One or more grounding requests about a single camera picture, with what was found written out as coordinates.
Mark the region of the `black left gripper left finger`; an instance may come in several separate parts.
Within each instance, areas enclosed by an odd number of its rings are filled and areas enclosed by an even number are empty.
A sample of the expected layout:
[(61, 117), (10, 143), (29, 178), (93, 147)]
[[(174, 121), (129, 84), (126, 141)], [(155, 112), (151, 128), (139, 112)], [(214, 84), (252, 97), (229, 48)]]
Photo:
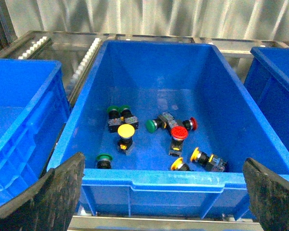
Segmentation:
[(66, 231), (77, 207), (85, 157), (75, 153), (0, 206), (0, 231)]

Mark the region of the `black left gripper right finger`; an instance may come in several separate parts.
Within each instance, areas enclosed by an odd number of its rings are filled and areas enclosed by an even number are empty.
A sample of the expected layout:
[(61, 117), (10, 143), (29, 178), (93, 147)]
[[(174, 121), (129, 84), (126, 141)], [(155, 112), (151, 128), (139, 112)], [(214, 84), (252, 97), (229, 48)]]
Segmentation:
[(247, 158), (243, 175), (250, 211), (265, 231), (289, 231), (289, 181), (253, 158)]

